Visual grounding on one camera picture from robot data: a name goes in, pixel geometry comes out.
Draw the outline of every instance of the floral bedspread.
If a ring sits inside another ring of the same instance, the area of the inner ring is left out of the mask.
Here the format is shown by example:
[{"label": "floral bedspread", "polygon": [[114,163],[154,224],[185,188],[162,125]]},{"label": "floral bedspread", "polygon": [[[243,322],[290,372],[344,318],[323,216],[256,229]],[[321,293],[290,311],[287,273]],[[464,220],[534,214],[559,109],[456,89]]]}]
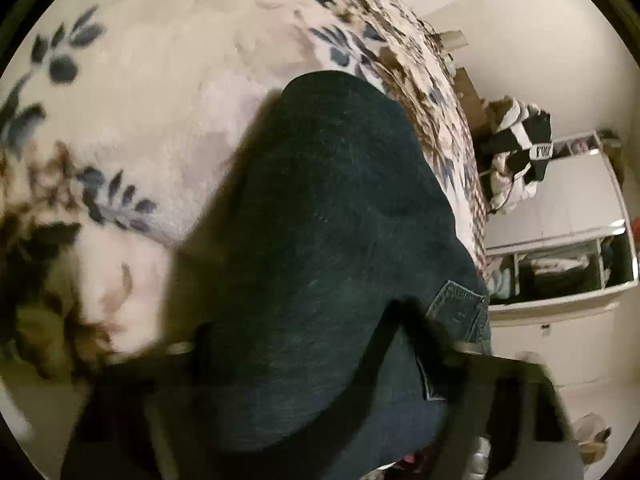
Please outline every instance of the floral bedspread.
[{"label": "floral bedspread", "polygon": [[[402,103],[482,270],[466,119],[427,28],[401,0],[56,0],[0,78],[0,280],[9,257],[27,275],[42,263],[25,245],[35,232],[74,224],[45,231],[68,250],[42,272],[54,298],[27,303],[94,327],[77,336],[76,363],[104,345],[125,355],[153,345],[172,251],[244,131],[273,92],[329,69]],[[74,366],[62,337],[54,361],[34,353],[45,375]]]}]

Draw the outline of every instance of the clutter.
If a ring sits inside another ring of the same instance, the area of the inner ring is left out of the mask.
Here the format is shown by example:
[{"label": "clutter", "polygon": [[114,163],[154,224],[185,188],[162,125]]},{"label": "clutter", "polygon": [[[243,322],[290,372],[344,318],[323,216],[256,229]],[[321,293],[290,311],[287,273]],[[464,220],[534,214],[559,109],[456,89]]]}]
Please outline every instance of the clutter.
[{"label": "clutter", "polygon": [[487,280],[486,288],[489,295],[507,300],[511,295],[511,271],[509,269],[494,270]]},{"label": "clutter", "polygon": [[534,274],[559,274],[573,269],[586,269],[589,257],[582,254],[577,258],[532,258],[530,263]]},{"label": "clutter", "polygon": [[585,469],[602,460],[607,453],[607,440],[611,436],[611,428],[604,418],[597,413],[589,413],[573,424],[574,437],[578,441],[580,457]]},{"label": "clutter", "polygon": [[510,211],[533,197],[537,182],[545,177],[553,156],[550,115],[536,105],[505,96],[489,104],[495,133],[480,150],[493,155],[491,174],[492,211]]}]

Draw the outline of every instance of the dark denim jeans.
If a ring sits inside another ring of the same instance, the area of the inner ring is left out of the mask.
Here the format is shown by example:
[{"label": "dark denim jeans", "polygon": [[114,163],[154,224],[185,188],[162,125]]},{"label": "dark denim jeans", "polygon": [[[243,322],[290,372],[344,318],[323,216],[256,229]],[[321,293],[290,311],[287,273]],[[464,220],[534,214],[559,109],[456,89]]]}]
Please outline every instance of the dark denim jeans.
[{"label": "dark denim jeans", "polygon": [[488,350],[484,283],[412,124],[343,72],[285,88],[185,250],[202,278],[178,259],[168,308],[210,323],[187,368],[200,449],[176,458],[216,478],[357,480],[430,444],[449,408],[425,397],[395,300]]}]

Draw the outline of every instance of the pink object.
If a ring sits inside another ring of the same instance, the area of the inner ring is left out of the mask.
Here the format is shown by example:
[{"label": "pink object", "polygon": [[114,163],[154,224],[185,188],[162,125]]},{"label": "pink object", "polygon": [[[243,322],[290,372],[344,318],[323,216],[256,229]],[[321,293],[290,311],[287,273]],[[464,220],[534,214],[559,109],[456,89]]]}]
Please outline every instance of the pink object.
[{"label": "pink object", "polygon": [[640,216],[634,218],[631,222],[631,230],[634,233],[634,242],[637,244],[640,242]]}]

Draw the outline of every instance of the white wall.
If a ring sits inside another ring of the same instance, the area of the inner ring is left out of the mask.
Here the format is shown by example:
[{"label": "white wall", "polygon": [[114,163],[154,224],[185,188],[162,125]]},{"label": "white wall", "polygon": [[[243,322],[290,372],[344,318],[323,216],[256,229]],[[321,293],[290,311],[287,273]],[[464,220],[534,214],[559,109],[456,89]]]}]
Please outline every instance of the white wall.
[{"label": "white wall", "polygon": [[425,19],[464,32],[469,46],[453,56],[481,97],[537,103],[559,137],[598,126],[630,133],[640,71],[590,0],[460,0]]}]

